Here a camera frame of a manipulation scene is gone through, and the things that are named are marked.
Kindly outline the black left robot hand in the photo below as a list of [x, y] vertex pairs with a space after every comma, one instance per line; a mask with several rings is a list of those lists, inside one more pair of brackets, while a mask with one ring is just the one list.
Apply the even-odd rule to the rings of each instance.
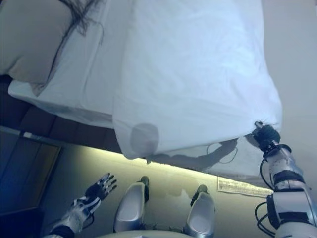
[[73, 200], [72, 207], [78, 208], [85, 216], [92, 216], [101, 202], [117, 188], [116, 182], [113, 174], [104, 174], [86, 190], [84, 196]]

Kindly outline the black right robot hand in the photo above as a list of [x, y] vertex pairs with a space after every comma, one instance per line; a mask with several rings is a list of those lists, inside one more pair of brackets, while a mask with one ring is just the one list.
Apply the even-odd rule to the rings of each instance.
[[256, 121], [255, 127], [256, 129], [252, 132], [252, 136], [261, 151], [266, 152], [272, 145], [280, 142], [281, 137], [279, 132], [271, 125]]

